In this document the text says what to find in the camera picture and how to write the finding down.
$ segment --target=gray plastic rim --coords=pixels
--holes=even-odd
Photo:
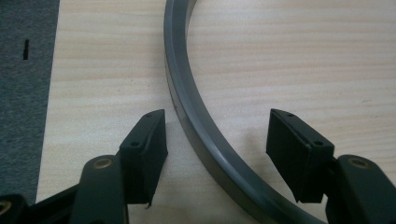
[[[260,223],[323,223],[265,183],[239,157],[210,117],[187,54],[187,32],[195,2],[166,1],[163,37],[172,100],[196,154],[228,195]]]

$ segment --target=light wood surface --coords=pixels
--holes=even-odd
[[[77,184],[86,161],[115,154],[141,116],[164,108],[169,156],[150,209],[132,223],[255,223],[217,185],[172,105],[164,0],[62,0],[37,200]],[[270,108],[296,114],[396,184],[396,2],[198,0],[191,69],[239,155],[293,197],[265,154]],[[299,204],[326,220],[324,204]]]

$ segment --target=gray carpet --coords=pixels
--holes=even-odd
[[[0,195],[35,202],[59,0],[0,0]]]

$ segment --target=tabletop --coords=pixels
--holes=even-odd
[[[115,154],[144,114],[165,109],[169,155],[153,205],[132,223],[255,223],[202,165],[169,93],[165,0],[62,0],[37,200]],[[294,202],[265,153],[271,108],[376,162],[396,184],[394,0],[198,0],[188,53],[205,105],[245,162]],[[301,204],[326,220],[322,204]]]

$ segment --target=carpeted floor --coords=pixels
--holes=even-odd
[[[35,202],[59,0],[0,1],[0,195]]]

